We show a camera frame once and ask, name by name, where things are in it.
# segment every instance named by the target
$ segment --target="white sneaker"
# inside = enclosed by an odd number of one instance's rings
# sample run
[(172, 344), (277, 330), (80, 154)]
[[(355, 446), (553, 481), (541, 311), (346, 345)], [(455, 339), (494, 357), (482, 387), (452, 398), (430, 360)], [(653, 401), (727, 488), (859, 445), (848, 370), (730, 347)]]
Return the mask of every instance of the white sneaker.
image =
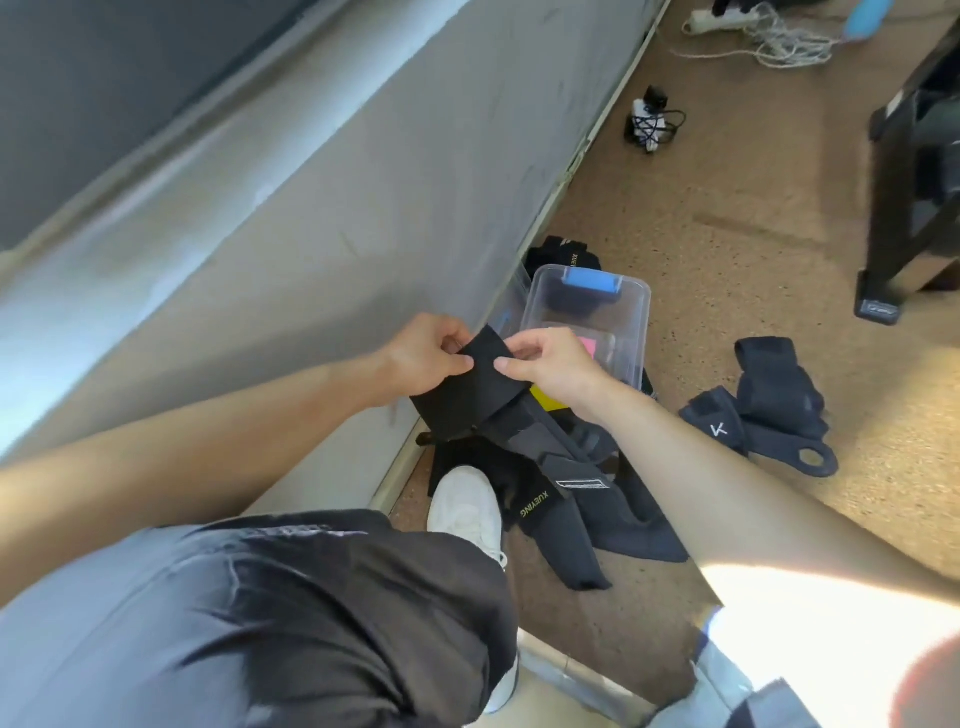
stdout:
[[(487, 477), (476, 468), (462, 465), (444, 475), (433, 494), (426, 529), (466, 539), (490, 556), (504, 570), (507, 554), (501, 548), (503, 519), (496, 493)], [(484, 715), (500, 710), (516, 690), (516, 665), (491, 693)]]

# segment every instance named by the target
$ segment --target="speckled floor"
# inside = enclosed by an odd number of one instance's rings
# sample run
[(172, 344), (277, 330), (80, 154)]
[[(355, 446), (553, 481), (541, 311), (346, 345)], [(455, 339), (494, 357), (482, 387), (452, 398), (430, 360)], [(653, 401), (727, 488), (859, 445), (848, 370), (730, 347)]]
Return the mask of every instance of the speckled floor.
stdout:
[[(889, 23), (828, 66), (776, 72), (748, 58), (671, 56), (665, 43), (687, 53), (736, 44), (680, 35), (698, 5), (674, 3), (551, 232), (588, 242), (606, 269), (651, 285), (646, 364), (670, 409), (735, 386), (736, 339), (793, 338), (826, 396), (841, 470), (815, 480), (759, 465), (960, 578), (960, 294), (917, 298), (895, 328), (852, 316), (867, 119), (950, 19)], [(940, 7), (901, 1), (893, 14)], [(621, 137), (629, 104), (650, 83), (689, 114), (676, 142), (652, 157)], [(429, 456), (395, 510), (401, 527), (425, 524), (428, 472)], [(507, 550), (526, 630), (654, 702), (688, 690), (687, 626), (715, 599), (692, 564), (601, 553), (614, 588), (575, 594), (523, 536), (509, 534)]]

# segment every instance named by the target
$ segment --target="black shorts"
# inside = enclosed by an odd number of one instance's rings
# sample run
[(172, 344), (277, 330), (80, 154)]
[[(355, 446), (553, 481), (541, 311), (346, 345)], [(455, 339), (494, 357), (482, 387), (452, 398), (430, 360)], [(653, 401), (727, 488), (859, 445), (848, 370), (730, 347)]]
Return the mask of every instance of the black shorts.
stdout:
[(373, 511), (141, 531), (0, 612), (4, 728), (461, 726), (516, 656), (500, 566)]

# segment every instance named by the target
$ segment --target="yellow item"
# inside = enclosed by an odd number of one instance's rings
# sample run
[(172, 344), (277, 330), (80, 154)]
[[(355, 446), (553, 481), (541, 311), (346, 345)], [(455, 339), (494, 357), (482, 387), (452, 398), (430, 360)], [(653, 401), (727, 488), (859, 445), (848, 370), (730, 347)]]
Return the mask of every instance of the yellow item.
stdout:
[(540, 403), (540, 406), (543, 407), (547, 412), (553, 412), (557, 409), (567, 409), (566, 405), (561, 401), (556, 401), (552, 397), (549, 397), (543, 393), (543, 391), (534, 384), (530, 388), (530, 394), (534, 396), (534, 399)]

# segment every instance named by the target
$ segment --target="clear plastic container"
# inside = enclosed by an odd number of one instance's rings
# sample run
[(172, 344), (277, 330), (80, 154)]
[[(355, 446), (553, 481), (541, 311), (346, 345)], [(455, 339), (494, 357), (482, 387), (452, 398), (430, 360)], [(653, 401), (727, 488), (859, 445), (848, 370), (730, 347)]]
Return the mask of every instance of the clear plastic container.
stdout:
[(544, 265), (534, 276), (521, 329), (570, 327), (611, 375), (638, 386), (650, 286), (587, 268)]
[(487, 323), (501, 339), (506, 339), (520, 331), (523, 311), (527, 307), (530, 294), (530, 277), (521, 265), (514, 271), (506, 289), (500, 294), (493, 306), (493, 313)]

